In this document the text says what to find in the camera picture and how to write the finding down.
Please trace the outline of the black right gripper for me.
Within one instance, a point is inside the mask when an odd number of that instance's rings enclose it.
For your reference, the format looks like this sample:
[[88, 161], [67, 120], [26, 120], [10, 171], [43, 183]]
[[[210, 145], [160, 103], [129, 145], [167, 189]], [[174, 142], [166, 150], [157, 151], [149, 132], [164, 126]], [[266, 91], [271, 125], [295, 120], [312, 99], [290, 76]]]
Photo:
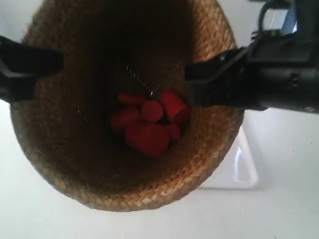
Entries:
[[[216, 80], [228, 73], [241, 80]], [[197, 107], [318, 114], [319, 39], [259, 36], [246, 47], [187, 65], [184, 76], [188, 102]]]

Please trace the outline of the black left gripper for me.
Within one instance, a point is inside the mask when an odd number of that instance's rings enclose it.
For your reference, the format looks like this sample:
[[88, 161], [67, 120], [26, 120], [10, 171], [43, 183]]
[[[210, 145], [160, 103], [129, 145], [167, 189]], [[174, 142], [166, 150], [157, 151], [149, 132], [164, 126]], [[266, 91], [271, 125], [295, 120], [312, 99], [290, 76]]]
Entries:
[[0, 99], [7, 103], [32, 100], [34, 77], [15, 77], [13, 73], [47, 76], [64, 67], [63, 54], [57, 50], [28, 46], [0, 37]]

